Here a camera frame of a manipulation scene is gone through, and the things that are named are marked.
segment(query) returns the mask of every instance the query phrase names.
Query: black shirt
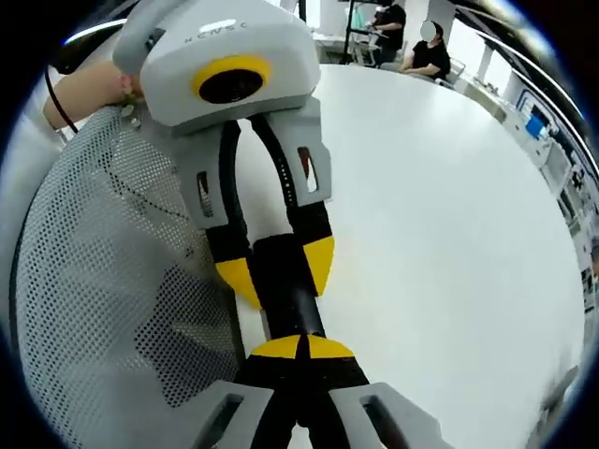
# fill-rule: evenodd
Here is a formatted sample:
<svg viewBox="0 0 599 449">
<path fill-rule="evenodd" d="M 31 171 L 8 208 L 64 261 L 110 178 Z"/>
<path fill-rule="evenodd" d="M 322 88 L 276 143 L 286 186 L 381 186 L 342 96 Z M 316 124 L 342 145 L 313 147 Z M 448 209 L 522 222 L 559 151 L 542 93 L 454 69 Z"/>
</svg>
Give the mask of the black shirt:
<svg viewBox="0 0 599 449">
<path fill-rule="evenodd" d="M 376 25 L 389 25 L 390 23 L 400 23 L 402 28 L 382 31 L 381 34 L 385 37 L 379 37 L 376 45 L 396 51 L 403 45 L 403 28 L 405 27 L 405 11 L 399 5 L 391 5 L 377 14 Z"/>
<path fill-rule="evenodd" d="M 427 46 L 427 42 L 421 40 L 414 46 L 414 63 L 412 64 L 412 67 L 421 68 L 426 67 L 429 64 L 435 65 L 441 69 L 436 75 L 433 75 L 432 78 L 444 80 L 451 68 L 445 44 L 437 44 L 430 49 Z"/>
</svg>

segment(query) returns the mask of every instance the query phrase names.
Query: mesh basket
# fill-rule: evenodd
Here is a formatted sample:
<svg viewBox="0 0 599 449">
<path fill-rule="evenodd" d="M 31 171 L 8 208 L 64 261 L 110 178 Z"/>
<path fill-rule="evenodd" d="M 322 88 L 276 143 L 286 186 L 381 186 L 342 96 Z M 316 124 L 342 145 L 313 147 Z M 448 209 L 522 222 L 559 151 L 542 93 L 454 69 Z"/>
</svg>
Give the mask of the mesh basket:
<svg viewBox="0 0 599 449">
<path fill-rule="evenodd" d="M 217 279 L 176 167 L 98 112 L 37 193 L 16 279 L 25 380 L 67 445 L 191 447 L 197 393 L 238 367 Z"/>
</svg>

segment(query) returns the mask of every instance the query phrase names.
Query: camera lens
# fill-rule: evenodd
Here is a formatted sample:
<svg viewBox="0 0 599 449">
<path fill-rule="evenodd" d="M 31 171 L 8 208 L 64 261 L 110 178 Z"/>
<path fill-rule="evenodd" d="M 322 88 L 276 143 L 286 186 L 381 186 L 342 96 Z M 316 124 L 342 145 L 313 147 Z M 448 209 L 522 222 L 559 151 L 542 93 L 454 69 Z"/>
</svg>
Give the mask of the camera lens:
<svg viewBox="0 0 599 449">
<path fill-rule="evenodd" d="M 209 103 L 235 103 L 255 94 L 264 84 L 262 77 L 242 68 L 218 73 L 199 87 L 199 96 Z"/>
</svg>

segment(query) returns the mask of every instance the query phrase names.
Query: black cable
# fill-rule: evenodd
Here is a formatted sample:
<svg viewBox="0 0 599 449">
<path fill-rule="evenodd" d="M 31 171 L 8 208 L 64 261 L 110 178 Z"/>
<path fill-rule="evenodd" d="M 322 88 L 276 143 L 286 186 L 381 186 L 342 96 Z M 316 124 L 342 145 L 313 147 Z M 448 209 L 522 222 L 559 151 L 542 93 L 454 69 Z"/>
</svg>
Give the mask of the black cable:
<svg viewBox="0 0 599 449">
<path fill-rule="evenodd" d="M 79 129 L 77 129 L 77 126 L 75 126 L 73 121 L 68 117 L 68 115 L 66 115 L 63 106 L 60 104 L 60 101 L 58 101 L 58 98 L 56 98 L 56 93 L 54 92 L 54 88 L 52 87 L 52 83 L 50 81 L 50 69 L 48 67 L 46 67 L 46 70 L 44 72 L 44 78 L 46 79 L 48 92 L 50 93 L 50 97 L 52 99 L 52 102 L 54 103 L 54 106 L 56 106 L 56 108 L 58 109 L 58 113 L 61 115 L 61 117 L 65 120 L 66 124 L 68 124 L 68 127 L 71 128 L 75 134 L 79 133 Z"/>
</svg>

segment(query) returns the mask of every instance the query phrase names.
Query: white table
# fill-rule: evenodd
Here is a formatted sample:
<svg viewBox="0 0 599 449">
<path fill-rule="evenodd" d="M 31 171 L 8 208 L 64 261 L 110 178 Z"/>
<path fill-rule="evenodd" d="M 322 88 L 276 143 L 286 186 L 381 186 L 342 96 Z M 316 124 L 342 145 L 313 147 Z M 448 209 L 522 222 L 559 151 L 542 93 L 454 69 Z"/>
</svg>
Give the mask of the white table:
<svg viewBox="0 0 599 449">
<path fill-rule="evenodd" d="M 328 336 L 456 449 L 522 447 L 584 328 L 577 256 L 545 181 L 483 108 L 435 84 L 324 65 L 315 96 L 333 168 Z M 255 240 L 290 227 L 248 130 L 237 171 Z M 238 303 L 250 352 L 261 320 Z"/>
</svg>

